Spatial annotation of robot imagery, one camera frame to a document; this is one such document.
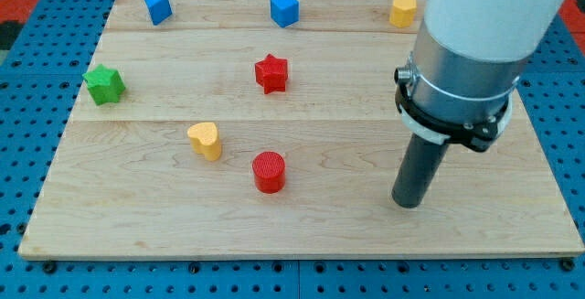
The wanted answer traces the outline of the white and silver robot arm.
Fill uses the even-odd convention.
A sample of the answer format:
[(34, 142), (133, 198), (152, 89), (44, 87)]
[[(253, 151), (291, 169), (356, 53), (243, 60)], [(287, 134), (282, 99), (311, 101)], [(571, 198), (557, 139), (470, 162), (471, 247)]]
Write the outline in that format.
[(395, 71), (396, 104), (417, 139), (483, 152), (564, 0), (427, 0), (415, 46)]

